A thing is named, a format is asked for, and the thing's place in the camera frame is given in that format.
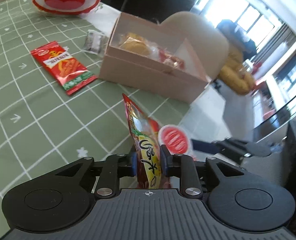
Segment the red round spoon-shaped snack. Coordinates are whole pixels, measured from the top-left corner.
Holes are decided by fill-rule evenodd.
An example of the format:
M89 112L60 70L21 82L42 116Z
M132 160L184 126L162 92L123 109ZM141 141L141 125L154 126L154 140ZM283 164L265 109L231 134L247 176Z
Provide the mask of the red round spoon-shaped snack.
M192 143L183 128L176 125L165 125L158 132L158 142L165 145L171 154L185 154L197 161L192 151Z

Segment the red yellow chicken snack pouch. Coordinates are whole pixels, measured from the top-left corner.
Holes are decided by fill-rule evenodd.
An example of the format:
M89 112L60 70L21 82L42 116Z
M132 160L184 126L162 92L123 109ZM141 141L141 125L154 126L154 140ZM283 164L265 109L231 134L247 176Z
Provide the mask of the red yellow chicken snack pouch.
M137 154L139 189L170 189L169 178L162 174L159 124L149 118L126 94L123 94L128 128Z

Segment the red snack pack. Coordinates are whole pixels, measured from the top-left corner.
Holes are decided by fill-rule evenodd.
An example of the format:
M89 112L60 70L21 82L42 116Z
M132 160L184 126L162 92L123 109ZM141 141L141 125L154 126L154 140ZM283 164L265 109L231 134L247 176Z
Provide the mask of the red snack pack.
M185 69L184 61L180 58L178 58L175 55L172 55L166 50L159 50L159 59L161 63L166 64L170 67L176 68L176 69Z

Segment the yellow bread snack pack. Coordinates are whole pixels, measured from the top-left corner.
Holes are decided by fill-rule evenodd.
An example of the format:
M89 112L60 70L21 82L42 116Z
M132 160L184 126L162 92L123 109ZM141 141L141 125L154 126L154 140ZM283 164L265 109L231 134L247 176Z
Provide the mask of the yellow bread snack pack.
M150 42L135 33L120 35L119 48L141 56L151 56L153 52Z

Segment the white paper sheet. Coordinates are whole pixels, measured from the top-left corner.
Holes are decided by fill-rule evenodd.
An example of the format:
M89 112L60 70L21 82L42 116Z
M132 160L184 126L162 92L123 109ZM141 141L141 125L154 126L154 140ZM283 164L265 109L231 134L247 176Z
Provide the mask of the white paper sheet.
M205 142L231 137L224 121L226 100L211 85L190 105L179 123L191 139Z

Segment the television screen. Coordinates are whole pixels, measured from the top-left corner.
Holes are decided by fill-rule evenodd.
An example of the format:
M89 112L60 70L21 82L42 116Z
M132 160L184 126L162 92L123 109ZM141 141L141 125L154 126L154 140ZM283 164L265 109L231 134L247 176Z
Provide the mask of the television screen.
M296 115L296 50L253 94L254 128L280 127Z

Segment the yellow plush toy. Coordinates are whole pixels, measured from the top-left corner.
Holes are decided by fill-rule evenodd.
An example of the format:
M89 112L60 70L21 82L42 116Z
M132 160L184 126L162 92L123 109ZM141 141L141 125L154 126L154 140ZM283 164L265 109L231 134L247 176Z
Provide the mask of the yellow plush toy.
M228 53L227 60L218 76L231 90L239 95L247 95L255 87L255 80L243 66L243 54Z

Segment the green checked tablecloth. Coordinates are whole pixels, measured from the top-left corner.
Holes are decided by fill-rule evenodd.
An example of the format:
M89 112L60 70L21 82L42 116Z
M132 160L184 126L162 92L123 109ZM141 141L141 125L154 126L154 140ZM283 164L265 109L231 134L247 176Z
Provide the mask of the green checked tablecloth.
M79 158L103 160L130 150L124 94L161 125L178 124L189 110L186 103L104 80L68 96L30 53L57 41L98 74L102 58L82 51L87 31L110 35L118 17L104 4L79 18L41 15L31 0L0 3L0 237L8 231L1 201L9 189Z

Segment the beige chair near box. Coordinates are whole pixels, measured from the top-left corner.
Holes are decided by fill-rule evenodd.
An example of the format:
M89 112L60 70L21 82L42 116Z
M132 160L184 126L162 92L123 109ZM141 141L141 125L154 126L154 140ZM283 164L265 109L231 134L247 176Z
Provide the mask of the beige chair near box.
M228 58L229 43L205 17L180 11L166 18L161 26L184 34L200 59L205 73L212 80L217 78Z

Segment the red spicy strip packet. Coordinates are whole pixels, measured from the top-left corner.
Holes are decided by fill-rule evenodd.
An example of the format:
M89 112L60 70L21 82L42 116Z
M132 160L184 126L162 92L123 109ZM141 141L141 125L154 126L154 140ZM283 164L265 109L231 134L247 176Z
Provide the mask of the red spicy strip packet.
M30 53L58 81L67 95L74 94L98 78L56 41Z

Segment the pink cardboard gift box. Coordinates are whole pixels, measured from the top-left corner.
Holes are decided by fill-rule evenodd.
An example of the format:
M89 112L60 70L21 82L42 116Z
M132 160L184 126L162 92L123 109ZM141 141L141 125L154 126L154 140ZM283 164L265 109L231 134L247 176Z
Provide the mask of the pink cardboard gift box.
M120 35L126 33L146 38L153 50L151 56L119 48ZM161 63L161 49L182 59L185 69ZM115 22L108 40L99 77L187 103L197 99L208 85L204 67L184 34L124 12Z

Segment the grey seed snack packet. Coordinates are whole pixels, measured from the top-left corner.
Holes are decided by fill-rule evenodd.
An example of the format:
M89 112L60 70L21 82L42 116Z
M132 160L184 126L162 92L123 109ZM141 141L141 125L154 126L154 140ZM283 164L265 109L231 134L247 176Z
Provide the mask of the grey seed snack packet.
M86 53L99 55L106 45L106 36L96 30L89 29L82 50Z

